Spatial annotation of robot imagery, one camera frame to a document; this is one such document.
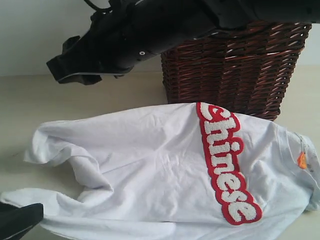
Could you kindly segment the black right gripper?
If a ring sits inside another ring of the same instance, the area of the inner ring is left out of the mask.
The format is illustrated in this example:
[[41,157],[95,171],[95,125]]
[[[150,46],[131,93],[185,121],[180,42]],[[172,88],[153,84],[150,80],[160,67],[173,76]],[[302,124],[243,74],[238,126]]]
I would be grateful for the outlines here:
[[204,0],[115,0],[111,10],[91,16],[83,36],[70,37],[47,62],[60,84],[94,85],[103,75],[122,76],[135,65],[214,30]]

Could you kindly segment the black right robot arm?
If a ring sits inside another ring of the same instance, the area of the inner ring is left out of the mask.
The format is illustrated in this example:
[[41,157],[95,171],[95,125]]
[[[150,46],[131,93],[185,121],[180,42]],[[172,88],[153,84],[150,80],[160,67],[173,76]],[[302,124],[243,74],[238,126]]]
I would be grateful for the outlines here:
[[184,41],[242,30],[253,21],[317,24],[317,0],[111,0],[94,8],[89,30],[47,62],[60,84],[93,85]]

